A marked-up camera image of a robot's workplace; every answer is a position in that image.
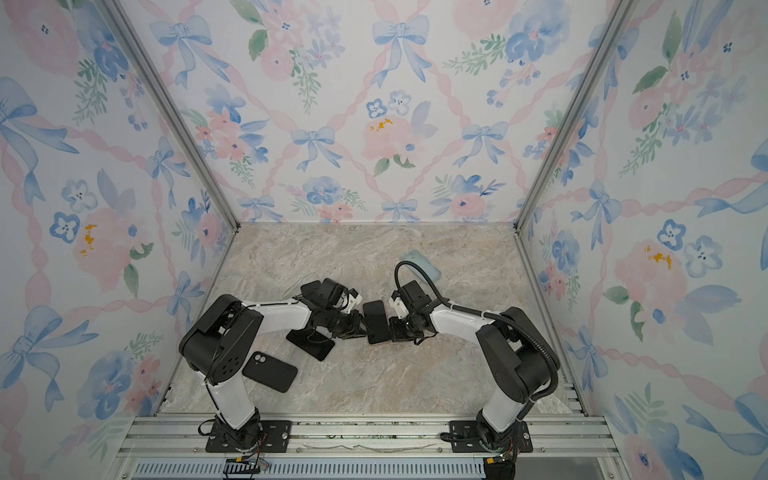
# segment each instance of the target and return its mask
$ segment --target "wire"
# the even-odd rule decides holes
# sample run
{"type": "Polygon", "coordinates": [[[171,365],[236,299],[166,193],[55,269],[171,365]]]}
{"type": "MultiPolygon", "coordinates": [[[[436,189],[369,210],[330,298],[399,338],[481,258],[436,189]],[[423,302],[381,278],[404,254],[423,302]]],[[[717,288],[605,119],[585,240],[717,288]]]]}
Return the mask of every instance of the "wire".
{"type": "MultiPolygon", "coordinates": [[[[437,290],[437,287],[432,282],[432,279],[429,278],[429,275],[421,268],[419,265],[409,262],[408,260],[403,260],[402,262],[398,263],[395,266],[395,286],[397,286],[397,290],[400,290],[400,278],[398,275],[398,271],[400,270],[400,267],[403,265],[408,265],[416,269],[419,273],[422,274],[422,278],[427,282],[429,285],[429,288],[432,289],[432,292],[435,294],[438,300],[440,300],[440,303],[447,306],[451,310],[457,310],[459,312],[468,313],[470,315],[479,316],[481,318],[489,318],[493,320],[499,320],[503,323],[506,323],[509,325],[510,328],[512,328],[515,332],[518,333],[520,337],[525,339],[528,343],[533,345],[533,347],[541,354],[541,357],[544,359],[544,362],[547,365],[547,370],[549,371],[549,385],[546,389],[541,390],[540,392],[534,392],[533,395],[530,397],[529,403],[533,403],[536,400],[539,400],[541,398],[544,398],[545,396],[553,393],[555,389],[558,387],[558,367],[554,363],[554,358],[552,358],[552,353],[544,347],[532,334],[530,334],[529,331],[527,331],[524,327],[518,325],[510,316],[506,316],[504,314],[498,315],[497,313],[490,313],[490,312],[482,312],[481,310],[476,310],[469,308],[467,306],[461,306],[456,305],[455,303],[449,303],[448,299],[446,299],[443,295],[440,294],[440,291],[437,290]]],[[[525,410],[525,413],[528,413],[528,411],[531,409],[531,407],[528,407],[528,410],[525,410]]]]}

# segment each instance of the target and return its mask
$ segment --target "blue flower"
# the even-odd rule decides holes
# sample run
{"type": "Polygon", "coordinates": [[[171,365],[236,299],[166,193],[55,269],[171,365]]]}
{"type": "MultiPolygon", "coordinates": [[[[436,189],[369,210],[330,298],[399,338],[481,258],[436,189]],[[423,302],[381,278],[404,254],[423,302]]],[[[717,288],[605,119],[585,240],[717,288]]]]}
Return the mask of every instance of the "blue flower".
{"type": "Polygon", "coordinates": [[[470,178],[464,179],[463,175],[456,175],[456,178],[451,182],[451,192],[454,194],[473,194],[480,192],[480,187],[477,184],[480,181],[480,175],[472,175],[470,178]]]}
{"type": "Polygon", "coordinates": [[[736,80],[736,84],[733,85],[730,91],[723,89],[723,95],[721,97],[723,99],[723,105],[720,107],[720,110],[723,113],[729,114],[735,104],[746,98],[746,94],[741,93],[741,88],[744,86],[744,82],[746,82],[746,75],[742,75],[741,78],[736,80]]]}
{"type": "Polygon", "coordinates": [[[78,31],[78,39],[83,48],[94,56],[99,70],[112,80],[123,75],[128,70],[128,59],[118,46],[96,6],[86,2],[81,8],[72,12],[74,24],[78,31]]]}
{"type": "Polygon", "coordinates": [[[195,283],[192,288],[187,290],[191,284],[192,280],[190,279],[189,274],[182,270],[181,273],[179,273],[179,286],[176,287],[176,291],[170,298],[168,307],[165,309],[169,315],[175,316],[176,312],[179,311],[179,306],[181,306],[187,312],[187,319],[184,322],[187,326],[187,330],[192,326],[192,322],[190,321],[192,306],[188,299],[205,294],[205,291],[200,288],[200,282],[195,283]]]}
{"type": "Polygon", "coordinates": [[[343,45],[339,45],[341,34],[331,33],[330,30],[326,30],[326,40],[328,41],[328,48],[333,52],[336,58],[341,57],[341,54],[346,50],[343,45]]]}
{"type": "Polygon", "coordinates": [[[242,97],[230,97],[229,92],[223,85],[219,84],[216,89],[206,88],[205,93],[208,94],[207,103],[213,108],[213,110],[221,115],[221,112],[226,108],[230,112],[230,120],[239,124],[242,118],[237,113],[237,109],[245,107],[245,100],[242,97]]]}
{"type": "Polygon", "coordinates": [[[78,230],[80,230],[80,218],[77,215],[64,215],[62,212],[56,212],[53,216],[53,225],[48,231],[54,237],[72,243],[78,235],[78,230]]]}
{"type": "Polygon", "coordinates": [[[667,127],[667,136],[674,137],[672,139],[672,146],[677,145],[677,142],[680,141],[681,138],[683,140],[690,140],[688,128],[693,126],[699,119],[700,113],[701,112],[696,112],[694,115],[694,107],[691,105],[688,111],[685,112],[685,115],[677,114],[677,122],[675,123],[675,126],[667,127]]]}
{"type": "MultiPolygon", "coordinates": [[[[683,405],[683,409],[690,415],[690,418],[686,420],[687,423],[717,434],[723,443],[734,452],[749,456],[762,455],[768,449],[768,420],[766,420],[768,419],[768,403],[762,396],[749,392],[736,398],[735,404],[739,415],[752,425],[757,433],[722,433],[696,410],[685,405],[683,405]]],[[[754,480],[768,478],[768,460],[757,469],[753,478],[754,480]]]]}
{"type": "Polygon", "coordinates": [[[312,40],[312,48],[310,49],[310,63],[313,67],[316,67],[317,65],[328,68],[328,60],[331,59],[331,56],[328,55],[328,48],[326,47],[326,43],[322,40],[320,40],[320,43],[317,43],[317,40],[313,38],[312,40]]]}
{"type": "Polygon", "coordinates": [[[594,345],[592,345],[592,335],[589,334],[589,330],[586,326],[582,326],[578,330],[578,337],[581,340],[581,343],[584,344],[583,347],[574,350],[570,343],[565,342],[565,349],[576,355],[576,358],[579,360],[584,360],[589,357],[589,359],[584,362],[584,373],[581,375],[581,388],[594,391],[592,386],[592,372],[594,371],[594,376],[598,378],[604,377],[608,374],[608,364],[603,357],[598,355],[598,351],[594,348],[594,345]]]}
{"type": "Polygon", "coordinates": [[[718,270],[723,266],[720,259],[722,252],[723,247],[719,243],[702,235],[696,243],[689,243],[683,249],[683,255],[688,259],[685,270],[693,278],[701,278],[707,270],[718,270]]]}
{"type": "Polygon", "coordinates": [[[61,196],[69,202],[72,211],[78,214],[85,209],[93,210],[98,205],[96,194],[88,191],[85,180],[68,180],[67,186],[61,189],[61,196]]]}
{"type": "Polygon", "coordinates": [[[578,241],[570,230],[560,230],[558,239],[552,244],[552,256],[558,263],[558,270],[570,276],[576,273],[579,261],[578,241]]]}
{"type": "Polygon", "coordinates": [[[674,220],[669,219],[664,222],[664,227],[656,238],[668,249],[678,251],[683,248],[683,235],[685,235],[685,225],[674,223],[674,220]]]}
{"type": "Polygon", "coordinates": [[[370,118],[378,118],[386,115],[386,107],[384,106],[381,98],[377,98],[374,101],[368,102],[366,104],[366,108],[368,108],[368,116],[370,118]]]}
{"type": "Polygon", "coordinates": [[[516,14],[509,23],[511,36],[505,50],[510,61],[526,55],[528,60],[537,61],[542,55],[554,53],[568,37],[571,13],[562,0],[545,0],[529,5],[529,11],[516,14]]]}
{"type": "Polygon", "coordinates": [[[314,205],[333,205],[342,197],[339,182],[331,177],[311,177],[303,185],[303,189],[306,192],[306,201],[314,205]]]}
{"type": "Polygon", "coordinates": [[[694,145],[698,145],[700,141],[712,140],[712,131],[710,128],[717,126],[720,121],[723,120],[723,115],[717,114],[718,104],[714,104],[707,109],[707,113],[704,114],[704,118],[701,121],[697,121],[693,124],[693,129],[696,131],[696,137],[694,137],[694,145]]]}
{"type": "Polygon", "coordinates": [[[113,350],[97,360],[78,390],[78,415],[84,419],[94,415],[100,420],[109,418],[131,386],[133,371],[133,356],[126,350],[113,350]]]}

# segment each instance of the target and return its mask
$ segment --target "green leaf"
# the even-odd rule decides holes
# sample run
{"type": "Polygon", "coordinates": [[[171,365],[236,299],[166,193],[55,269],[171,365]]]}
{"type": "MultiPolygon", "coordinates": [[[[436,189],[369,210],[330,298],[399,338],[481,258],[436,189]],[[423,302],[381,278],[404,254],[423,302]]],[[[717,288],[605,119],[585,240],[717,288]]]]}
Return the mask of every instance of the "green leaf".
{"type": "Polygon", "coordinates": [[[629,292],[621,285],[612,286],[605,290],[603,296],[617,305],[624,305],[629,300],[629,292]]]}
{"type": "Polygon", "coordinates": [[[250,59],[256,60],[268,44],[269,41],[266,38],[266,30],[256,30],[248,41],[248,53],[250,53],[250,59]]]}
{"type": "Polygon", "coordinates": [[[124,269],[123,269],[123,280],[125,280],[125,286],[128,287],[128,290],[134,294],[135,298],[139,297],[139,271],[136,270],[136,267],[129,263],[124,269]]]}
{"type": "Polygon", "coordinates": [[[670,24],[667,26],[667,34],[664,36],[664,43],[661,44],[661,54],[669,63],[672,63],[677,48],[680,47],[682,37],[683,27],[680,24],[680,19],[677,17],[677,12],[672,12],[670,24]]]}
{"type": "Polygon", "coordinates": [[[261,15],[256,6],[248,0],[230,0],[232,6],[237,10],[237,14],[246,22],[264,25],[261,15]]]}
{"type": "Polygon", "coordinates": [[[389,159],[382,158],[376,162],[376,166],[373,168],[373,176],[376,177],[386,171],[389,168],[389,159]]]}
{"type": "Polygon", "coordinates": [[[141,244],[141,249],[143,250],[142,253],[138,253],[135,248],[131,249],[131,258],[134,260],[141,260],[142,258],[145,258],[147,255],[152,253],[152,247],[154,246],[154,243],[150,243],[149,245],[141,244]]]}
{"type": "Polygon", "coordinates": [[[639,313],[643,311],[643,306],[640,305],[640,302],[632,302],[632,305],[629,307],[629,321],[632,325],[632,330],[634,331],[635,336],[640,339],[640,341],[643,341],[643,322],[635,322],[634,317],[639,313]]]}
{"type": "Polygon", "coordinates": [[[636,94],[637,92],[643,91],[646,88],[655,86],[661,81],[664,74],[666,74],[668,71],[669,70],[667,70],[667,67],[662,67],[661,65],[649,71],[643,75],[637,85],[634,86],[634,91],[632,93],[636,94]]]}

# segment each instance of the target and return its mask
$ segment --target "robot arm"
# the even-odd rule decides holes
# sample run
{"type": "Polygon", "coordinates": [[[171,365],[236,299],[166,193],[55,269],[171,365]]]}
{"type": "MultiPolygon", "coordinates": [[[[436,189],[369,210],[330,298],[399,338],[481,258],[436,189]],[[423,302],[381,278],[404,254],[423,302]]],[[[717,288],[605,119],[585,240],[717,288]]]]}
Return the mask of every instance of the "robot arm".
{"type": "Polygon", "coordinates": [[[525,312],[510,307],[504,312],[474,310],[443,298],[427,280],[435,296],[433,300],[413,280],[399,285],[397,270],[411,265],[429,277],[417,265],[401,262],[395,270],[398,287],[389,299],[399,323],[393,330],[406,332],[400,340],[427,338],[425,332],[446,333],[480,345],[496,382],[491,399],[478,413],[478,436],[481,444],[492,452],[509,447],[513,428],[521,422],[533,403],[554,391],[558,384],[560,362],[525,312]],[[510,341],[521,343],[513,349],[510,341]]]}

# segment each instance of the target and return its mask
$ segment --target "smartphone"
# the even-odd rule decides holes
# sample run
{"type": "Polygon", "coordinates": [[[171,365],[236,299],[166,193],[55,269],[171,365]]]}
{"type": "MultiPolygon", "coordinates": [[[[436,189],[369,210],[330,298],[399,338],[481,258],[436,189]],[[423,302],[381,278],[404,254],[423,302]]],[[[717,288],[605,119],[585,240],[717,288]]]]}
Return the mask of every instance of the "smartphone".
{"type": "Polygon", "coordinates": [[[366,319],[366,332],[368,333],[368,344],[389,341],[389,325],[386,321],[386,311],[384,302],[377,300],[362,305],[362,315],[366,319]]]}
{"type": "Polygon", "coordinates": [[[243,367],[243,375],[281,393],[288,391],[298,373],[295,366],[264,352],[254,352],[243,367]]]}
{"type": "MultiPolygon", "coordinates": [[[[437,270],[435,266],[432,265],[429,260],[427,260],[418,250],[411,250],[402,259],[408,260],[420,266],[432,282],[436,282],[437,279],[441,276],[440,270],[437,270]]],[[[416,269],[410,265],[407,267],[411,269],[411,271],[415,273],[416,276],[422,280],[422,282],[426,283],[426,279],[422,276],[421,273],[416,271],[416,269]]]]}
{"type": "Polygon", "coordinates": [[[326,359],[335,345],[333,340],[314,329],[291,330],[286,340],[299,347],[320,362],[326,359]]]}

